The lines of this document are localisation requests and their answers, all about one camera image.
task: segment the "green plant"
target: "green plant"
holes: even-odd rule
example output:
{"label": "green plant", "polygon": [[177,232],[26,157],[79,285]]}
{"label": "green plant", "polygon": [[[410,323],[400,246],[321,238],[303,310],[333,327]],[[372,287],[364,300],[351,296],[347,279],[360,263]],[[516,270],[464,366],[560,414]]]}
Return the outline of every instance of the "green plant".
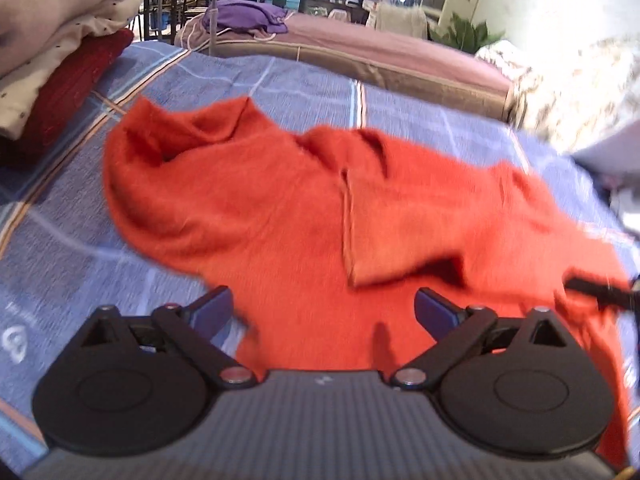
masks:
{"label": "green plant", "polygon": [[453,27],[449,25],[447,33],[444,35],[430,30],[431,39],[468,54],[475,54],[480,48],[495,43],[504,35],[504,32],[489,34],[486,22],[474,26],[469,20],[463,20],[455,12],[453,13],[452,23]]}

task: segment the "plaid bedsheet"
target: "plaid bedsheet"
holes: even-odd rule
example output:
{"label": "plaid bedsheet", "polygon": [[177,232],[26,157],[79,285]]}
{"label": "plaid bedsheet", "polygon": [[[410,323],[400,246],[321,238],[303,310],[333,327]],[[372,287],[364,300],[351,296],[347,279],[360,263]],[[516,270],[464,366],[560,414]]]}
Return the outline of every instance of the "plaid bedsheet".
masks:
{"label": "plaid bedsheet", "polygon": [[[161,43],[133,44],[35,171],[0,170],[0,456],[15,470],[46,452],[31,418],[34,386],[96,306],[142,315],[204,291],[201,282],[142,259],[114,230],[101,181],[108,131],[140,95],[187,110],[244,94],[289,130],[375,126],[472,164],[508,160],[536,172],[586,231],[615,246],[630,277],[638,273],[638,249],[597,198],[589,175],[504,124],[287,60],[211,59]],[[628,450],[638,465],[637,335],[629,316],[620,317],[619,328],[633,411]],[[216,342],[233,352],[240,336],[230,323]]]}

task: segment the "metal screw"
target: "metal screw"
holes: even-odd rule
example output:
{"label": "metal screw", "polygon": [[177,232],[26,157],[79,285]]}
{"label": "metal screw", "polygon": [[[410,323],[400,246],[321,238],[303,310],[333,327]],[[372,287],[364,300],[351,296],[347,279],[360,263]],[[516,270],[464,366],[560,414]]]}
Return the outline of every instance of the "metal screw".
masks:
{"label": "metal screw", "polygon": [[404,368],[396,373],[396,381],[405,386],[419,386],[427,380],[427,374],[418,368]]}
{"label": "metal screw", "polygon": [[253,377],[251,370],[242,366],[232,366],[220,372],[220,378],[229,384],[243,384]]}

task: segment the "gray ridged panel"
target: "gray ridged panel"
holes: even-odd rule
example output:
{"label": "gray ridged panel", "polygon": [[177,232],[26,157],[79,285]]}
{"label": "gray ridged panel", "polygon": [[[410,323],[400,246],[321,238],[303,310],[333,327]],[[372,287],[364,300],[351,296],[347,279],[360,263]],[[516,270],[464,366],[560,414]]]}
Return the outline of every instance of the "gray ridged panel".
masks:
{"label": "gray ridged panel", "polygon": [[421,394],[375,372],[272,372],[224,394],[188,436],[145,455],[54,450],[26,480],[610,480],[593,454],[518,462],[470,446]]}

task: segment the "bed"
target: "bed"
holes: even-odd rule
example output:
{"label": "bed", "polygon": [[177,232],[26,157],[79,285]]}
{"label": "bed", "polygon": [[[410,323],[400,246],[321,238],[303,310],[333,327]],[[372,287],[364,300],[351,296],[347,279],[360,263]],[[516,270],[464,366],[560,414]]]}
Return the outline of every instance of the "bed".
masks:
{"label": "bed", "polygon": [[[615,246],[630,277],[638,273],[637,248],[597,198],[589,175],[503,123],[290,60],[209,58],[163,43],[133,44],[34,170],[0,169],[0,456],[15,470],[46,452],[31,418],[31,392],[96,306],[116,304],[126,315],[143,315],[169,301],[188,303],[205,290],[197,280],[143,260],[118,236],[102,196],[108,131],[138,96],[187,110],[244,94],[290,130],[318,123],[375,126],[471,164],[507,160],[535,171],[569,215]],[[618,327],[633,414],[628,453],[637,465],[636,329],[626,315]],[[214,343],[233,353],[241,336],[230,320]]]}
{"label": "bed", "polygon": [[[189,20],[175,44],[204,51],[209,34],[203,14]],[[511,81],[462,52],[419,38],[292,12],[286,34],[218,34],[216,56],[276,56],[320,66],[364,83],[431,103],[506,121]]]}

